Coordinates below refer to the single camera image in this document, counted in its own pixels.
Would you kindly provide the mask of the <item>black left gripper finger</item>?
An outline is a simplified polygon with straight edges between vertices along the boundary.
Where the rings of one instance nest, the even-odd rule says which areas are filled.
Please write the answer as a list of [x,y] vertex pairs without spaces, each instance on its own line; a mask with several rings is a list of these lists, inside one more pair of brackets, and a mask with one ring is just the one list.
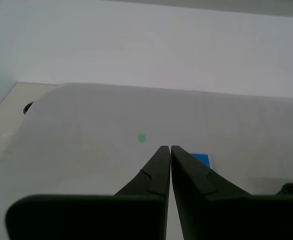
[[171,172],[184,239],[293,240],[293,183],[252,195],[177,145]]
[[115,195],[31,195],[5,215],[11,240],[163,240],[171,153],[161,146]]

